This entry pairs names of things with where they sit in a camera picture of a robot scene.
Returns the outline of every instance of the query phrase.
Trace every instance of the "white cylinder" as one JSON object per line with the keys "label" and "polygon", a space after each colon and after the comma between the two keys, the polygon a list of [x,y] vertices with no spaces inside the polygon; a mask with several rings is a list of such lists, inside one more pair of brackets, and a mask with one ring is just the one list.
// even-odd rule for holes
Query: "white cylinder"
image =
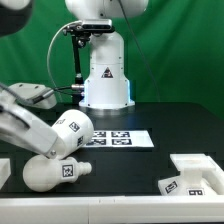
{"label": "white cylinder", "polygon": [[93,124],[89,117],[78,110],[68,110],[52,126],[66,147],[57,155],[62,159],[87,144],[93,136]]}
{"label": "white cylinder", "polygon": [[86,175],[91,171],[90,163],[78,163],[72,157],[57,160],[38,155],[26,163],[23,179],[30,189],[44,192],[51,190],[59,183],[74,183],[80,175]]}
{"label": "white cylinder", "polygon": [[12,10],[21,10],[25,8],[31,0],[0,0],[0,4]]}
{"label": "white cylinder", "polygon": [[[121,0],[127,17],[142,14],[149,0]],[[78,19],[123,18],[118,0],[65,0],[68,10]]]}

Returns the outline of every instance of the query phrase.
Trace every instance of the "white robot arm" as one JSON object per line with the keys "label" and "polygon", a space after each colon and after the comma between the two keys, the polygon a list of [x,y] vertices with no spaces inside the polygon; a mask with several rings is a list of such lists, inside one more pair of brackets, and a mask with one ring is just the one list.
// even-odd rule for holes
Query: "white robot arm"
{"label": "white robot arm", "polygon": [[[149,0],[121,2],[127,17],[135,17],[146,10]],[[65,0],[65,3],[68,10],[80,20],[124,17],[118,0]]]}
{"label": "white robot arm", "polygon": [[[20,96],[27,92],[23,96],[24,102],[27,95],[35,96],[46,89],[43,85],[24,83],[14,84],[13,88],[17,89]],[[43,100],[45,102],[40,105],[49,107],[54,101],[52,97],[51,95],[50,99]],[[88,143],[92,135],[91,120],[78,110],[64,112],[50,127],[17,105],[14,97],[6,91],[0,94],[0,139],[40,154],[31,158],[23,171],[26,185],[34,191],[47,191],[61,182],[75,182],[78,176],[90,173],[89,163],[78,163],[72,157],[62,159]]]}
{"label": "white robot arm", "polygon": [[[123,38],[112,29],[110,33],[102,31],[100,34],[98,29],[105,27],[105,23],[107,27],[112,27],[112,22],[105,19],[140,15],[146,10],[148,2],[149,0],[65,0],[68,10],[82,20],[76,29],[86,34],[92,28],[89,38],[90,75],[85,80],[84,99],[80,101],[80,107],[101,113],[117,112],[135,104],[130,99],[130,84],[124,75]],[[82,39],[84,38],[80,38],[80,35],[77,36],[77,45]]]}
{"label": "white robot arm", "polygon": [[0,0],[0,4],[11,10],[22,10],[31,0]]}

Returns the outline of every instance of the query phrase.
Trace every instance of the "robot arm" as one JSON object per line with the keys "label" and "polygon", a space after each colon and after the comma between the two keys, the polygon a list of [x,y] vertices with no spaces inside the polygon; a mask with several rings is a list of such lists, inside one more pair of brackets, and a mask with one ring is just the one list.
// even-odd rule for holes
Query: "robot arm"
{"label": "robot arm", "polygon": [[[127,17],[135,17],[142,14],[149,0],[122,0],[122,5]],[[65,0],[68,10],[78,19],[106,19],[123,18],[118,0]]]}
{"label": "robot arm", "polygon": [[48,158],[65,158],[92,135],[91,120],[78,110],[66,111],[50,127],[19,105],[0,102],[0,139]]}
{"label": "robot arm", "polygon": [[0,4],[11,10],[24,9],[31,0],[0,0]]}
{"label": "robot arm", "polygon": [[15,33],[25,26],[34,0],[0,0],[0,37]]}

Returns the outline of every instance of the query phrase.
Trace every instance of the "cable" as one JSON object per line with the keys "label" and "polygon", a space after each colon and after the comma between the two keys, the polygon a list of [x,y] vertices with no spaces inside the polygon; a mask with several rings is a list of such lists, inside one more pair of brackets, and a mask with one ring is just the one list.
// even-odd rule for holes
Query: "cable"
{"label": "cable", "polygon": [[[80,21],[78,20],[78,21],[75,21],[75,22],[71,22],[71,23],[68,23],[68,24],[64,25],[63,27],[61,27],[61,28],[56,32],[56,34],[54,35],[54,37],[52,38],[51,43],[50,43],[49,48],[48,48],[48,53],[47,53],[47,71],[48,71],[48,76],[49,76],[49,78],[50,78],[50,80],[51,80],[51,82],[52,82],[52,84],[53,84],[53,86],[54,86],[55,88],[57,88],[57,85],[56,85],[56,83],[55,83],[55,81],[54,81],[54,77],[53,77],[53,75],[52,75],[52,73],[51,73],[51,68],[50,68],[50,56],[51,56],[51,51],[52,51],[53,45],[54,45],[54,43],[55,43],[55,40],[56,40],[56,38],[58,37],[58,35],[60,34],[60,32],[61,32],[65,27],[70,26],[71,24],[75,24],[75,23],[80,23]],[[62,102],[62,97],[61,97],[61,94],[60,94],[60,93],[59,93],[59,99],[60,99],[60,101]]]}
{"label": "cable", "polygon": [[118,2],[119,2],[119,4],[120,4],[121,10],[122,10],[122,12],[123,12],[125,21],[126,21],[126,23],[127,23],[127,25],[128,25],[129,31],[130,31],[131,34],[132,34],[132,37],[133,37],[133,39],[134,39],[134,41],[135,41],[135,44],[136,44],[136,46],[137,46],[137,48],[138,48],[138,51],[139,51],[139,53],[140,53],[140,55],[141,55],[141,57],[142,57],[142,60],[143,60],[143,62],[144,62],[144,64],[145,64],[145,66],[146,66],[146,69],[147,69],[147,71],[148,71],[148,74],[149,74],[149,76],[151,77],[151,79],[152,79],[152,81],[153,81],[153,84],[154,84],[154,86],[155,86],[156,94],[157,94],[157,100],[158,100],[158,102],[161,102],[161,100],[160,100],[160,92],[159,92],[159,88],[158,88],[158,85],[157,85],[157,83],[156,83],[155,77],[154,77],[154,75],[153,75],[153,73],[152,73],[152,70],[151,70],[151,68],[150,68],[150,65],[149,65],[149,63],[148,63],[148,61],[147,61],[147,59],[146,59],[146,57],[145,57],[145,55],[144,55],[144,53],[143,53],[143,51],[142,51],[140,45],[139,45],[139,43],[138,43],[138,40],[137,40],[137,38],[136,38],[136,36],[135,36],[135,33],[134,33],[134,31],[133,31],[133,29],[132,29],[132,27],[131,27],[131,24],[129,23],[129,21],[128,21],[128,19],[127,19],[127,15],[126,15],[126,13],[125,13],[124,6],[123,6],[121,0],[118,0]]}
{"label": "cable", "polygon": [[65,95],[72,96],[72,93],[66,93],[66,92],[63,92],[63,91],[60,91],[60,90],[55,90],[55,92],[58,92],[58,93],[62,93],[62,94],[65,94]]}
{"label": "cable", "polygon": [[71,89],[71,86],[60,86],[60,87],[55,87],[55,88],[54,88],[54,91],[57,91],[57,90],[65,90],[65,89]]}

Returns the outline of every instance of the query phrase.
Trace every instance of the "white block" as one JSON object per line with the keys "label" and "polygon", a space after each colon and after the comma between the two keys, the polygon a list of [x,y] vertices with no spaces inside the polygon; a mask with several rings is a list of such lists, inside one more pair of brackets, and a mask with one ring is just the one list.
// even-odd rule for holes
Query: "white block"
{"label": "white block", "polygon": [[217,195],[210,183],[203,178],[203,172],[211,173],[216,169],[214,162],[206,155],[171,154],[170,158],[177,170],[180,171],[180,176],[158,181],[162,195]]}
{"label": "white block", "polygon": [[10,160],[0,159],[0,189],[11,175]]}

